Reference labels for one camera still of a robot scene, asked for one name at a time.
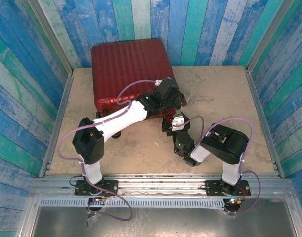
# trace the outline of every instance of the black bracket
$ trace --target black bracket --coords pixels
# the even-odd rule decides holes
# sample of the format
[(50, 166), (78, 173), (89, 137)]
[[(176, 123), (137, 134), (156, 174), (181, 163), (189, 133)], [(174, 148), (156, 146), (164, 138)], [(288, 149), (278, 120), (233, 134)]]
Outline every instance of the black bracket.
[(221, 180), (207, 180), (205, 181), (205, 189), (207, 196), (250, 196), (250, 186), (248, 181), (240, 180), (235, 186), (222, 184)]
[[(100, 181), (96, 185), (103, 189), (107, 189), (114, 193), (117, 193), (118, 192), (118, 183), (119, 183), (118, 180), (103, 180), (103, 181)], [(87, 183), (87, 181), (85, 181), (85, 180), (76, 181), (76, 187), (75, 187), (74, 194), (77, 196), (97, 195), (97, 196), (107, 196), (107, 197), (110, 195), (110, 193), (95, 189), (89, 183)]]

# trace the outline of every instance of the beige platform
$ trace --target beige platform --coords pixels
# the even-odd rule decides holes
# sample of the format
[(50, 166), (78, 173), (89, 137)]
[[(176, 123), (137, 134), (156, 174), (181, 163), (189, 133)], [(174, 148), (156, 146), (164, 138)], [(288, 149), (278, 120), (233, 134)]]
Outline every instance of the beige platform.
[[(255, 137), (243, 170), (274, 172), (243, 67), (173, 67), (173, 71), (188, 102), (182, 111), (189, 118), (203, 115), (205, 130), (221, 119), (248, 119), (254, 125)], [(59, 139), (76, 128), (84, 117), (95, 119), (95, 112), (91, 68), (76, 69)], [(209, 155), (198, 167), (188, 166), (182, 157), (174, 153), (172, 137), (166, 137), (161, 132), (161, 123), (161, 118), (139, 122), (124, 129), (119, 139), (109, 139), (100, 161), (102, 173), (222, 173), (222, 161), (213, 155)], [(243, 122), (234, 121), (225, 125), (250, 135), (249, 126)], [(200, 120), (191, 123), (189, 133), (195, 141), (200, 129)], [(66, 140), (61, 151), (66, 156), (77, 157), (72, 138)], [(77, 162), (62, 160), (54, 154), (50, 174), (80, 173)]]

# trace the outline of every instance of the red hard-shell suitcase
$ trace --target red hard-shell suitcase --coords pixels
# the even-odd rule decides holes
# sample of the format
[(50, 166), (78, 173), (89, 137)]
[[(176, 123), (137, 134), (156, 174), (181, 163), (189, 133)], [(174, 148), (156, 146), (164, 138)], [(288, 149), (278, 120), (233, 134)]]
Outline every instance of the red hard-shell suitcase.
[[(94, 100), (100, 116), (125, 106), (117, 104), (117, 96), (132, 82), (166, 77), (175, 80), (160, 39), (97, 45), (92, 48), (91, 56)], [(134, 100), (138, 95), (154, 87), (152, 83), (139, 83), (124, 92), (119, 101)], [(174, 115), (175, 110), (169, 111), (169, 114)]]

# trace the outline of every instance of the purple cable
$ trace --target purple cable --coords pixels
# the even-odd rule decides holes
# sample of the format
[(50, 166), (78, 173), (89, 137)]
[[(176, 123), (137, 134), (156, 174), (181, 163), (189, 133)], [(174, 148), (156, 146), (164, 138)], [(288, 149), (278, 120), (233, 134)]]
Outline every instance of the purple cable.
[(109, 121), (111, 121), (111, 120), (114, 120), (114, 119), (116, 119), (116, 118), (118, 118), (118, 117), (124, 115), (124, 114), (130, 109), (130, 107), (131, 107), (131, 105), (132, 105), (132, 101), (131, 101), (131, 100), (126, 100), (126, 101), (123, 101), (123, 102), (119, 102), (119, 98), (121, 97), (121, 95), (122, 95), (129, 87), (131, 87), (131, 86), (133, 86), (133, 85), (135, 85), (135, 84), (138, 84), (138, 83), (142, 83), (142, 82), (151, 82), (151, 83), (155, 83), (155, 81), (152, 81), (152, 80), (139, 80), (139, 81), (136, 81), (136, 82), (133, 82), (133, 83), (127, 85), (127, 86), (120, 92), (120, 94), (119, 94), (118, 97), (117, 97), (117, 104), (118, 104), (118, 105), (123, 105), (123, 104), (125, 104), (125, 103), (129, 103), (129, 105), (127, 106), (127, 109), (126, 109), (126, 110), (124, 110), (122, 113), (120, 113), (120, 114), (118, 114), (118, 115), (116, 115), (116, 116), (114, 116), (114, 117), (112, 117), (112, 118), (109, 118), (109, 119), (107, 119), (107, 120), (105, 120), (105, 121), (103, 121), (103, 122), (98, 122), (98, 123), (94, 123), (94, 124), (91, 124), (91, 125), (86, 125), (86, 126), (82, 126), (82, 127), (75, 128), (74, 130), (68, 132), (68, 133), (67, 133), (67, 134), (66, 134), (66, 135), (58, 142), (57, 147), (56, 147), (56, 152), (58, 153), (58, 155), (59, 155), (62, 159), (64, 159), (64, 160), (75, 160), (75, 161), (78, 161), (78, 162), (81, 164), (83, 176), (85, 177), (86, 181), (87, 181), (91, 186), (93, 186), (94, 188), (96, 188), (96, 189), (98, 189), (98, 190), (104, 191), (104, 192), (106, 192), (106, 193), (110, 193), (111, 195), (114, 195), (114, 196), (120, 198), (122, 201), (124, 201), (125, 204), (128, 206), (128, 208), (129, 208), (129, 210), (130, 210), (130, 217), (129, 217), (129, 218), (121, 218), (121, 217), (117, 217), (117, 216), (111, 215), (111, 214), (106, 213), (106, 212), (91, 211), (91, 210), (90, 210), (90, 206), (91, 206), (92, 203), (89, 204), (89, 206), (88, 206), (88, 208), (87, 208), (88, 211), (91, 212), (91, 213), (95, 213), (95, 214), (99, 213), (99, 214), (107, 215), (107, 216), (112, 217), (112, 218), (114, 218), (114, 219), (116, 219), (116, 220), (119, 220), (119, 221), (129, 221), (129, 220), (132, 219), (132, 217), (133, 217), (133, 210), (132, 210), (132, 207), (130, 206), (130, 204), (129, 204), (123, 197), (121, 197), (119, 194), (116, 194), (116, 193), (114, 193), (114, 192), (112, 192), (112, 191), (110, 191), (110, 190), (103, 189), (103, 188), (98, 187), (98, 186), (96, 186), (95, 184), (93, 184), (93, 183), (88, 179), (88, 177), (86, 176), (85, 168), (84, 168), (84, 161), (83, 161), (82, 159), (80, 159), (80, 158), (75, 158), (75, 157), (65, 157), (65, 156), (63, 156), (63, 155), (61, 154), (60, 147), (61, 147), (62, 143), (65, 141), (65, 139), (66, 139), (68, 136), (70, 136), (71, 134), (73, 134), (73, 133), (75, 133), (75, 132), (77, 132), (77, 131), (83, 130), (83, 129), (96, 127), (96, 126), (98, 126), (98, 125), (101, 125), (101, 124), (103, 124), (103, 123), (109, 122)]
[(253, 204), (248, 207), (247, 209), (243, 210), (243, 211), (229, 211), (228, 209), (226, 209), (226, 207), (224, 207), (224, 210), (229, 214), (229, 215), (235, 215), (235, 214), (243, 214), (249, 210), (251, 210), (257, 203), (257, 201), (259, 200), (259, 197), (260, 197), (260, 192), (261, 192), (261, 185), (260, 185), (260, 180), (259, 180), (259, 177), (258, 175), (254, 172), (254, 171), (251, 171), (251, 170), (246, 170), (246, 171), (243, 171), (242, 174), (245, 174), (245, 173), (252, 173), (255, 175), (256, 179), (258, 180), (258, 183), (259, 183), (259, 193), (258, 193), (258, 196), (256, 197), (255, 201), (253, 202)]

